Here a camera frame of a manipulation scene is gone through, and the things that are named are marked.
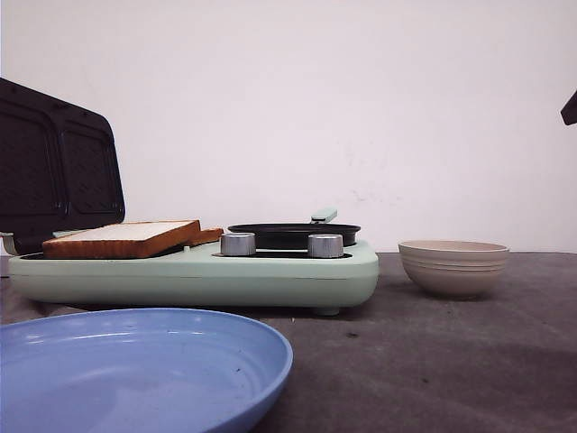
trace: black frying pan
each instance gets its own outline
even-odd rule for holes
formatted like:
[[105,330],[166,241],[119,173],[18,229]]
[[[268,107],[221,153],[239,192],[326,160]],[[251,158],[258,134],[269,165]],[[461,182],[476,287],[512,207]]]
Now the black frying pan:
[[346,224],[241,224],[228,229],[236,233],[254,233],[257,248],[270,250],[306,250],[309,235],[342,235],[343,246],[355,244],[359,226]]

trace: silver knob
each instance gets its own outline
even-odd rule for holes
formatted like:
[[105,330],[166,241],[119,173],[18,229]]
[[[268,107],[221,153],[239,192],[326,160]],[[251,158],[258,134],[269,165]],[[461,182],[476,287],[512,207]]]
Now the silver knob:
[[224,233],[220,236],[220,254],[242,257],[256,253],[254,233]]
[[309,235],[308,256],[316,259],[335,259],[344,256],[342,235]]

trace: bowl rim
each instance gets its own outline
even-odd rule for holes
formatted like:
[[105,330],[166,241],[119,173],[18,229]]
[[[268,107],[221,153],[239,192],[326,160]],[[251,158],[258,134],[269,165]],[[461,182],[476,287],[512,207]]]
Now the bowl rim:
[[[484,245],[490,247],[487,250],[465,250],[465,249],[455,249],[455,248],[429,248],[424,246],[411,245],[412,243],[424,243],[424,242],[439,242],[439,243],[459,243],[459,244],[476,244]],[[408,241],[402,241],[398,243],[398,247],[410,248],[414,250],[421,251],[437,251],[444,253],[506,253],[509,251],[508,247],[501,244],[493,244],[488,242],[477,242],[477,241],[459,241],[454,239],[411,239]]]

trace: frying pan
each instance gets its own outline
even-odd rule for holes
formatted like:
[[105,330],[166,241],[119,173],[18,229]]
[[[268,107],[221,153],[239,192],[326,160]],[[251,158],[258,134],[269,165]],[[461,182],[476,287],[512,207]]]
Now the frying pan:
[[241,224],[230,226],[231,232],[254,233],[257,248],[270,250],[306,250],[309,235],[331,234],[342,235],[343,246],[355,244],[359,226],[346,224],[325,224],[336,217],[333,208],[316,212],[311,223],[280,223],[280,224]]

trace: blue plate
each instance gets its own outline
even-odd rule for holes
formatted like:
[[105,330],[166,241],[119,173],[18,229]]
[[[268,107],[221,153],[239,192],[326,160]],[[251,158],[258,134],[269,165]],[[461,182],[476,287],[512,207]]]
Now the blue plate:
[[292,365],[271,327],[198,309],[98,311],[1,332],[9,433],[247,431]]

